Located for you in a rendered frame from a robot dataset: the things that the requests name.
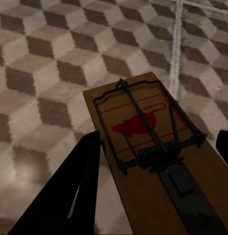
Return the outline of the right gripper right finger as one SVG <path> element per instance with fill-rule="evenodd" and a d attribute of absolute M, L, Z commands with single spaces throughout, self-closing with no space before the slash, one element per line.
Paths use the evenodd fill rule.
<path fill-rule="evenodd" d="M 228 164 L 228 131 L 221 130 L 219 132 L 216 148 Z"/>

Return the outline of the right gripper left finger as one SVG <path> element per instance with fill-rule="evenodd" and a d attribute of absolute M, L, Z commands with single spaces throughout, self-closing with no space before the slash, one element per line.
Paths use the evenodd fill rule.
<path fill-rule="evenodd" d="M 8 235 L 93 235 L 100 150 L 99 130 L 83 136 Z"/>

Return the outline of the mousetrap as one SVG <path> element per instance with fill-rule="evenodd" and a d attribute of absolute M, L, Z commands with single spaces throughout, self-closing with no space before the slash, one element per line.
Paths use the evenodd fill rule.
<path fill-rule="evenodd" d="M 228 235 L 228 166 L 152 71 L 83 96 L 133 235 Z"/>

